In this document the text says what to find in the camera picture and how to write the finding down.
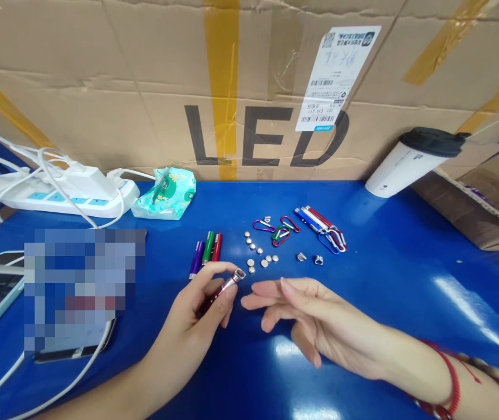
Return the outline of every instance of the keychain flashlight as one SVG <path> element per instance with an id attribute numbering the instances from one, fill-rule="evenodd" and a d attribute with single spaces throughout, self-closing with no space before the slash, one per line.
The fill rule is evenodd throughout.
<path id="1" fill-rule="evenodd" d="M 218 299 L 218 296 L 222 294 L 224 290 L 228 287 L 233 286 L 234 284 L 238 284 L 241 280 L 245 279 L 245 272 L 241 268 L 236 268 L 236 270 L 232 273 L 230 278 L 226 280 L 226 282 L 216 290 L 213 294 L 206 298 L 206 300 L 201 305 L 201 309 L 198 310 L 198 318 L 201 318 L 206 314 L 207 310 L 211 307 L 215 300 Z"/>

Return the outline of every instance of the red string bracelet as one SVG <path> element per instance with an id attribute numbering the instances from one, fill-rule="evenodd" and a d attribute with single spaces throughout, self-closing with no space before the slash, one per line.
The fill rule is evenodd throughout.
<path id="1" fill-rule="evenodd" d="M 457 360 L 460 361 L 460 363 L 467 369 L 467 371 L 473 376 L 475 379 L 475 382 L 481 383 L 478 377 L 474 375 L 473 372 L 467 367 L 465 363 L 463 363 L 463 360 L 459 359 L 456 355 L 454 355 L 451 351 L 446 349 L 445 347 L 441 346 L 440 344 L 434 343 L 432 341 L 428 340 L 420 340 L 426 345 L 430 346 L 436 353 L 440 355 L 442 359 L 444 359 L 444 362 L 446 362 L 446 365 L 449 369 L 450 374 L 452 375 L 452 397 L 451 397 L 451 404 L 448 409 L 444 408 L 441 405 L 433 405 L 429 404 L 425 401 L 420 401 L 418 398 L 411 397 L 413 401 L 420 407 L 422 408 L 427 414 L 433 415 L 438 419 L 442 420 L 453 420 L 453 415 L 457 411 L 459 407 L 459 402 L 461 400 L 461 389 L 459 386 L 459 378 L 458 378 L 458 373 L 455 371 L 455 368 L 452 364 L 452 362 L 449 360 L 448 356 L 446 353 L 444 353 L 440 348 L 442 348 L 445 352 L 450 354 L 451 356 L 455 357 Z"/>

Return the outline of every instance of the black lid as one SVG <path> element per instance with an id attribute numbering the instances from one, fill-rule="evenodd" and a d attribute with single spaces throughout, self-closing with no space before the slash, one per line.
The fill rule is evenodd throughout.
<path id="1" fill-rule="evenodd" d="M 461 152 L 461 146 L 469 133 L 450 134 L 435 128 L 415 127 L 401 134 L 399 141 L 419 152 L 443 158 L 455 158 Z"/>

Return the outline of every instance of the green carabiner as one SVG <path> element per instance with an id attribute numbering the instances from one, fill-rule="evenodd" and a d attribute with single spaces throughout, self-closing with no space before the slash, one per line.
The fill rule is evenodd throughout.
<path id="1" fill-rule="evenodd" d="M 282 228 L 286 228 L 286 230 L 290 232 L 290 228 L 287 225 L 280 225 L 279 227 L 277 227 L 277 230 L 275 230 L 273 235 L 271 236 L 271 238 L 273 238 L 273 240 L 278 239 L 278 235 L 279 235 L 278 231 Z"/>

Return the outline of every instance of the white cup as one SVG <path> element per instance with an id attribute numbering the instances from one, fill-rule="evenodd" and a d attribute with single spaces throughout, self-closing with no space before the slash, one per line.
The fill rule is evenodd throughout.
<path id="1" fill-rule="evenodd" d="M 378 197 L 391 197 L 421 176 L 461 152 L 469 134 L 450 134 L 415 127 L 399 136 L 399 143 L 366 182 L 366 189 Z"/>

